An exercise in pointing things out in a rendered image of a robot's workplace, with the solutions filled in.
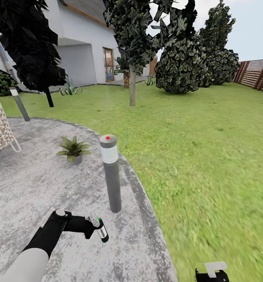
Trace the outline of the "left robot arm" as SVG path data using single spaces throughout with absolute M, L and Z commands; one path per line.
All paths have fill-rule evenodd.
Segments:
M 93 209 L 84 217 L 57 209 L 43 226 L 39 227 L 23 252 L 0 279 L 0 282 L 41 282 L 50 255 L 63 231 L 83 232 L 90 239 L 100 229 L 99 218 Z

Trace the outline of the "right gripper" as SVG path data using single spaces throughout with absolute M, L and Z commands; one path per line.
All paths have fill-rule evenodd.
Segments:
M 216 272 L 216 278 L 210 278 L 207 273 L 198 273 L 195 269 L 197 282 L 228 282 L 226 275 L 223 272 Z

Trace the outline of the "insectifuge atomizer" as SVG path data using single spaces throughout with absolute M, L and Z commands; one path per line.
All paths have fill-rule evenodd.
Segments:
M 106 228 L 104 226 L 104 223 L 103 223 L 101 218 L 99 219 L 99 223 L 102 226 L 102 228 L 97 229 L 97 231 L 98 231 L 102 241 L 103 242 L 107 242 L 109 240 L 109 236 L 108 236 L 108 232 L 107 232 L 107 230 L 106 230 Z

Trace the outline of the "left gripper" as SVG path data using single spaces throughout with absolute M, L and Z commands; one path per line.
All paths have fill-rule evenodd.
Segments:
M 74 229 L 74 232 L 83 232 L 86 239 L 90 239 L 90 236 L 93 234 L 94 230 L 100 229 L 102 226 L 94 227 L 93 224 L 86 220 L 85 217 L 78 216 L 78 222 Z

